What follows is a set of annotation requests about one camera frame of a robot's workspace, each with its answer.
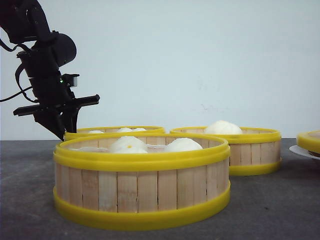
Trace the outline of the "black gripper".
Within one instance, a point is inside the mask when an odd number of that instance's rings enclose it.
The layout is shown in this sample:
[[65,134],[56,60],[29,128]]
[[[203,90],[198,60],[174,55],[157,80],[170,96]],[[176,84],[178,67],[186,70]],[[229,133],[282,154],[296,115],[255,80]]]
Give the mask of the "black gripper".
[[[80,108],[99,103],[100,96],[97,94],[76,98],[71,91],[71,87],[62,82],[62,74],[59,71],[49,75],[41,75],[35,71],[27,71],[26,74],[38,105],[19,107],[13,111],[13,114],[25,116],[34,113],[35,122],[49,130],[61,141],[64,140],[65,131],[69,133],[77,132]],[[58,110],[62,114],[60,115],[58,111],[42,111],[48,109]]]

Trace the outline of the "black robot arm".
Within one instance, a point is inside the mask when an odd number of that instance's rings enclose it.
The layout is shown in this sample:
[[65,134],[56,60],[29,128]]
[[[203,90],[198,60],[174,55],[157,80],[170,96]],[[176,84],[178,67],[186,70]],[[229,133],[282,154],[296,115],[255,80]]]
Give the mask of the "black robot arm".
[[59,68],[77,54],[74,41],[66,34],[50,30],[45,12],[37,0],[2,0],[0,26],[7,33],[21,64],[15,80],[25,71],[35,99],[33,105],[13,111],[15,116],[32,115],[35,122],[64,140],[66,132],[76,133],[82,107],[98,104],[99,95],[75,97],[78,74],[61,74]]

